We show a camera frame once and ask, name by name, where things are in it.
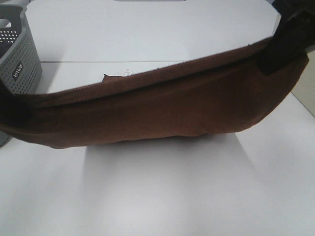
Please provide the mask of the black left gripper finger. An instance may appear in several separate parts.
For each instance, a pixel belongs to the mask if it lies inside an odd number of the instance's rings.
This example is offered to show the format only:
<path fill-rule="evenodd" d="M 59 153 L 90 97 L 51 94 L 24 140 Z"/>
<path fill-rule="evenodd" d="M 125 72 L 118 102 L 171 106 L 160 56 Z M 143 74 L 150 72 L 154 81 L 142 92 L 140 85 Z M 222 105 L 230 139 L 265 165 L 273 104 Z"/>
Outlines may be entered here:
<path fill-rule="evenodd" d="M 7 125 L 24 125 L 31 118 L 31 110 L 21 99 L 0 84 L 0 121 Z"/>

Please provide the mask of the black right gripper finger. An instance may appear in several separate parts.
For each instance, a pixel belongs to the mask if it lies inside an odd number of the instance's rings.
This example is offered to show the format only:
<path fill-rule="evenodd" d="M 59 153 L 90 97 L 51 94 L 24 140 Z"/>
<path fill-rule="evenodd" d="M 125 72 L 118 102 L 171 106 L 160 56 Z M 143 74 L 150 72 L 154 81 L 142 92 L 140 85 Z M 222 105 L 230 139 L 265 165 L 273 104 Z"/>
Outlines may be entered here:
<path fill-rule="evenodd" d="M 281 19 L 266 48 L 257 59 L 257 66 L 266 75 L 272 74 L 301 53 L 315 50 L 315 16 L 301 14 L 290 20 Z"/>

